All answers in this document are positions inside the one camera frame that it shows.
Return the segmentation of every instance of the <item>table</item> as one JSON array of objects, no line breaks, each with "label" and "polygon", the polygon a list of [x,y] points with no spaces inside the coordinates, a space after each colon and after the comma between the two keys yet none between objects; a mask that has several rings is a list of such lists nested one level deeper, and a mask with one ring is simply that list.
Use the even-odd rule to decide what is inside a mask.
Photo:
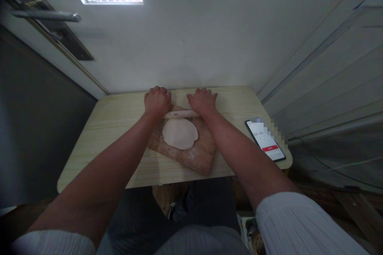
[{"label": "table", "polygon": [[[245,86],[211,88],[217,92],[217,110],[241,132],[252,139],[245,126],[249,118],[264,118],[286,159],[276,164],[281,169],[292,165],[292,156],[274,129],[268,114],[252,89]],[[172,90],[172,104],[190,109],[187,93],[195,89]],[[82,131],[57,183],[61,192],[99,153],[132,127],[144,113],[144,92],[106,96],[98,101]],[[216,150],[209,176],[203,176],[156,151],[146,149],[126,188],[183,182],[234,175]]]}]

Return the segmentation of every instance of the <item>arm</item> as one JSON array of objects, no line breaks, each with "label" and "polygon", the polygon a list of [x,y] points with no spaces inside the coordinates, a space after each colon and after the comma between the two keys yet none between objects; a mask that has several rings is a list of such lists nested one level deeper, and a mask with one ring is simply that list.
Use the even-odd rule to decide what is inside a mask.
[{"label": "arm", "polygon": [[191,108],[205,120],[217,147],[239,178],[256,210],[262,199],[278,192],[300,192],[279,167],[216,109],[217,94],[197,89],[188,95]]},{"label": "arm", "polygon": [[144,102],[140,120],[96,156],[27,232],[65,230],[87,236],[98,247],[152,131],[169,110],[171,93],[156,86],[145,94]]}]

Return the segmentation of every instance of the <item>door handle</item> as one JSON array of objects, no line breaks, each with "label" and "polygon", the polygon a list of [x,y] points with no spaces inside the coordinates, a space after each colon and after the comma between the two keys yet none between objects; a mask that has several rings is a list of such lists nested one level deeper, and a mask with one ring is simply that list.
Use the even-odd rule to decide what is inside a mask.
[{"label": "door handle", "polygon": [[81,17],[78,13],[49,11],[49,10],[11,10],[11,14],[17,18],[30,18],[38,20],[80,22]]}]

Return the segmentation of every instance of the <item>dough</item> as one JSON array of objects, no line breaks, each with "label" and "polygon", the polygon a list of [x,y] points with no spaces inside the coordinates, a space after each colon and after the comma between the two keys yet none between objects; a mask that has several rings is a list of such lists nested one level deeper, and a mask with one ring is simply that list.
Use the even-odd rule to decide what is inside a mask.
[{"label": "dough", "polygon": [[198,130],[185,118],[169,119],[164,125],[162,135],[168,145],[186,150],[192,148],[198,139]]}]

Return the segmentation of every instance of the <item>rolling pin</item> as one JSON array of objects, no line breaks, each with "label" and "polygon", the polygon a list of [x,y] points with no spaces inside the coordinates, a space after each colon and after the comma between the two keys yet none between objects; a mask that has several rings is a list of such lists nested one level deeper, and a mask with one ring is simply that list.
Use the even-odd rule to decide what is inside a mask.
[{"label": "rolling pin", "polygon": [[190,118],[200,116],[193,110],[173,111],[164,115],[165,119],[168,118]]}]

